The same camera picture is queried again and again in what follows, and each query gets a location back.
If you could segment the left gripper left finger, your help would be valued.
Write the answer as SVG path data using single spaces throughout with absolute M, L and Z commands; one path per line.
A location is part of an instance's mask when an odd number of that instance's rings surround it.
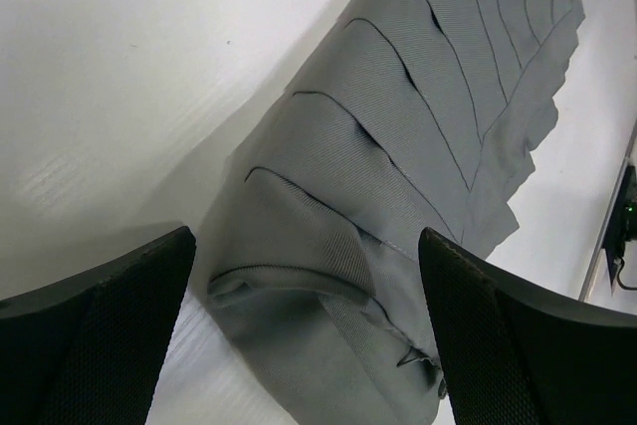
M 145 423 L 194 257 L 180 226 L 2 300 L 2 423 Z

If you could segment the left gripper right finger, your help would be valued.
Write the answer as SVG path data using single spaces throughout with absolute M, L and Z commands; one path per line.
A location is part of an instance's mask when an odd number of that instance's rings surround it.
M 456 423 L 635 423 L 635 316 L 545 289 L 431 228 L 419 265 Z

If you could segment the grey pleated skirt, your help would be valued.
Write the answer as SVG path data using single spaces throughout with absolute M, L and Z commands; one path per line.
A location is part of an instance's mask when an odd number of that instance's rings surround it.
M 429 424 L 418 240 L 479 257 L 553 129 L 581 0 L 352 0 L 248 141 L 208 301 L 300 424 Z

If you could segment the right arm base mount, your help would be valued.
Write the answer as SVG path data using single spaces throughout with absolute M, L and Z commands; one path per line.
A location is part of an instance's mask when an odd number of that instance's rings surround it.
M 602 241 L 610 286 L 625 291 L 636 291 L 635 286 L 621 280 L 625 267 L 626 245 L 636 240 L 636 167 L 628 164 L 620 182 L 617 197 Z

